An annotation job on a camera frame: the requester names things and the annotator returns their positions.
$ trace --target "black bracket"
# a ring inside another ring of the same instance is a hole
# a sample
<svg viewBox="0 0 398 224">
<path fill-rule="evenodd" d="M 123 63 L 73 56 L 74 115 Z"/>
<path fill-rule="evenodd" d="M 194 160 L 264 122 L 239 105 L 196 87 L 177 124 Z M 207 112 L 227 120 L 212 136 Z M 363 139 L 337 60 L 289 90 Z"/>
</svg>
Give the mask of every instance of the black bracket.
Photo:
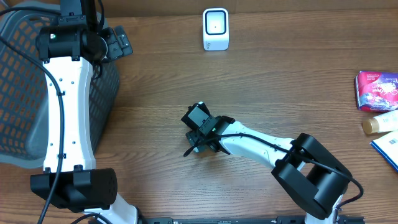
<svg viewBox="0 0 398 224">
<path fill-rule="evenodd" d="M 108 52 L 104 62 L 111 62 L 121 57 L 132 54 L 132 48 L 123 26 L 117 26 L 114 30 L 110 27 L 103 29 L 99 35 L 108 45 Z"/>
<path fill-rule="evenodd" d="M 181 118 L 191 131 L 187 132 L 187 137 L 191 146 L 197 141 L 202 141 L 207 138 L 214 138 L 221 135 L 228 125 L 233 124 L 235 119 L 227 116 L 212 116 L 204 103 L 195 103 L 188 107 L 188 112 Z M 224 152 L 229 155 L 219 141 L 214 140 L 206 144 L 213 152 Z M 202 152 L 206 149 L 205 146 L 198 146 L 197 152 Z"/>
<path fill-rule="evenodd" d="M 32 175 L 30 189 L 47 200 L 55 173 Z M 67 208 L 72 212 L 82 212 L 89 208 L 109 209 L 116 200 L 118 182 L 112 168 L 61 172 L 51 204 L 57 208 Z"/>
<path fill-rule="evenodd" d="M 352 176 L 349 170 L 313 136 L 302 133 L 292 141 L 292 145 L 290 150 L 294 154 L 300 154 Z M 302 162 L 287 154 L 276 162 L 271 173 L 300 208 L 315 218 L 324 220 L 331 214 L 333 205 L 340 195 L 346 192 L 349 180 L 318 166 L 314 166 L 310 173 L 304 176 L 297 170 Z"/>
</svg>

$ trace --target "bottle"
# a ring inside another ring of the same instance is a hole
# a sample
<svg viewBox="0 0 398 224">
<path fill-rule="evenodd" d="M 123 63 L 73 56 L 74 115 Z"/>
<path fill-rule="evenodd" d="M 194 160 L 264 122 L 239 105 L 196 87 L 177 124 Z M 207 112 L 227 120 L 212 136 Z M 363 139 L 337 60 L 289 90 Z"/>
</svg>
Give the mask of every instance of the bottle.
<svg viewBox="0 0 398 224">
<path fill-rule="evenodd" d="M 398 130 L 398 110 L 366 119 L 362 122 L 362 128 L 366 134 Z"/>
</svg>

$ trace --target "mesh basket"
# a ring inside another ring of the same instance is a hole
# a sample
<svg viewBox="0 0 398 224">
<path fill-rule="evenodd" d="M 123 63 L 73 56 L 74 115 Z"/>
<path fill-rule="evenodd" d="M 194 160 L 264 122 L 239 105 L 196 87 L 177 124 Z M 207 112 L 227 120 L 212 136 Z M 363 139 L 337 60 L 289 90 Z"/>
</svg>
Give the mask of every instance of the mesh basket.
<svg viewBox="0 0 398 224">
<path fill-rule="evenodd" d="M 18 6 L 60 9 L 59 5 L 39 2 L 24 2 Z M 0 35 L 16 48 L 38 58 L 35 38 L 40 28 L 49 26 L 54 19 L 55 15 L 44 12 L 10 12 L 0 22 Z M 118 88 L 119 73 L 114 63 L 104 65 L 101 78 L 91 80 L 89 114 L 94 152 Z M 44 73 L 0 44 L 0 162 L 25 168 L 42 166 L 48 144 L 48 119 Z"/>
</svg>

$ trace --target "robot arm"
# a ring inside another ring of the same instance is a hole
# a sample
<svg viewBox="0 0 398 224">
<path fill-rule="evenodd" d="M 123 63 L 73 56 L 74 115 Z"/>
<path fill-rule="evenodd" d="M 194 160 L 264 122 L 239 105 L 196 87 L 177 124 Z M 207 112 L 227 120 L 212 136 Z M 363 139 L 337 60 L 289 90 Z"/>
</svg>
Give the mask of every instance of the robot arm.
<svg viewBox="0 0 398 224">
<path fill-rule="evenodd" d="M 56 83 L 47 77 L 49 143 L 44 174 L 32 175 L 30 188 L 43 199 L 49 198 L 57 208 L 100 213 L 111 223 L 136 224 L 138 211 L 117 193 L 115 171 L 96 169 L 88 108 L 93 65 L 131 54 L 131 45 L 121 26 L 115 30 L 99 27 L 94 0 L 61 0 L 60 3 L 58 25 L 43 27 L 36 39 L 39 58 Z M 65 108 L 63 155 L 58 155 L 62 119 L 56 84 Z M 57 172 L 59 157 L 63 158 L 62 168 Z"/>
<path fill-rule="evenodd" d="M 212 116 L 203 102 L 190 106 L 182 121 L 192 129 L 186 136 L 195 152 L 204 151 L 205 146 L 200 142 L 205 142 L 215 152 L 244 156 L 271 168 L 279 184 L 307 212 L 307 223 L 336 223 L 335 208 L 346 192 L 349 180 L 318 166 L 314 166 L 307 176 L 300 170 L 305 162 L 313 160 L 347 176 L 351 177 L 351 173 L 314 137 L 303 133 L 296 140 L 268 136 L 233 118 Z"/>
</svg>

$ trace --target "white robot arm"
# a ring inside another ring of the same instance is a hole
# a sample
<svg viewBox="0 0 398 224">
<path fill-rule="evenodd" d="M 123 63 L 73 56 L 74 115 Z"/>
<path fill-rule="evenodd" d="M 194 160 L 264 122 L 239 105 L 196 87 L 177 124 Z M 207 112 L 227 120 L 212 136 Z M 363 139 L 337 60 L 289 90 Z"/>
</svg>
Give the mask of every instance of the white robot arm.
<svg viewBox="0 0 398 224">
<path fill-rule="evenodd" d="M 186 134 L 191 151 L 202 152 L 205 144 L 213 151 L 244 156 L 273 169 L 272 175 L 302 209 L 305 223 L 332 224 L 338 221 L 337 206 L 343 198 L 351 173 L 315 138 L 301 134 L 296 140 L 275 138 L 245 127 L 227 116 L 213 117 L 203 102 L 188 107 L 181 119 L 192 131 Z M 304 177 L 300 173 L 305 162 L 325 164 L 327 170 L 315 166 Z M 331 170 L 342 171 L 342 177 Z"/>
<path fill-rule="evenodd" d="M 44 67 L 54 76 L 62 91 L 65 108 L 65 143 L 62 172 L 69 174 L 81 170 L 95 170 L 96 161 L 90 141 L 90 125 L 88 114 L 89 88 L 93 76 L 93 66 L 86 59 L 72 61 L 71 57 L 52 58 Z M 44 171 L 55 173 L 58 163 L 58 148 L 60 136 L 60 113 L 55 88 L 47 77 L 49 93 L 49 144 L 44 160 Z M 132 223 L 138 221 L 137 209 L 129 205 L 119 194 L 109 208 L 86 208 L 85 214 L 100 213 L 111 223 Z"/>
</svg>

